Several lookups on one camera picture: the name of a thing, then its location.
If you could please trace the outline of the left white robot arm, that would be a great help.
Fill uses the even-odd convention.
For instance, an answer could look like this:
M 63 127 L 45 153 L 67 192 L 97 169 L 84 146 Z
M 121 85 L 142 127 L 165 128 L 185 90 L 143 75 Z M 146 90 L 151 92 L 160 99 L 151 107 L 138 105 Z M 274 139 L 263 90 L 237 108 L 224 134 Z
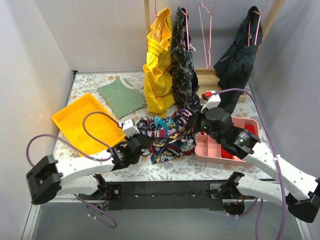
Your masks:
M 47 155 L 26 174 L 31 202 L 34 205 L 42 205 L 56 196 L 74 194 L 101 200 L 107 193 L 101 174 L 136 164 L 151 145 L 150 137 L 136 134 L 93 155 L 64 160 L 55 159 L 51 154 Z

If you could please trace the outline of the colourful comic print shorts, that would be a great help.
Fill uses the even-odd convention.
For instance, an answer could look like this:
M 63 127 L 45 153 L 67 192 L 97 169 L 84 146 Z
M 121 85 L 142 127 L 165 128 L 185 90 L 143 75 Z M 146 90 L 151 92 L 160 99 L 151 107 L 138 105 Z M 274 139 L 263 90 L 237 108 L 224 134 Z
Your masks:
M 140 133 L 151 138 L 148 151 L 153 164 L 168 162 L 194 153 L 195 116 L 194 112 L 180 108 L 165 118 L 142 117 L 138 121 L 137 129 Z

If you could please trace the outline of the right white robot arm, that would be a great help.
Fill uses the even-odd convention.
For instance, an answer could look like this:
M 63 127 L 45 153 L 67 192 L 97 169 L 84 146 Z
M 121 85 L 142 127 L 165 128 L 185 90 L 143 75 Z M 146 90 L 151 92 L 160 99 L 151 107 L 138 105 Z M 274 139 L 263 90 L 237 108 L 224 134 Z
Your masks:
M 264 171 L 278 183 L 255 180 L 241 172 L 234 172 L 214 194 L 222 199 L 240 196 L 260 198 L 284 205 L 296 218 L 313 223 L 320 209 L 320 180 L 309 175 L 273 151 L 259 136 L 245 128 L 220 107 L 194 113 L 187 129 L 204 132 L 227 153 Z

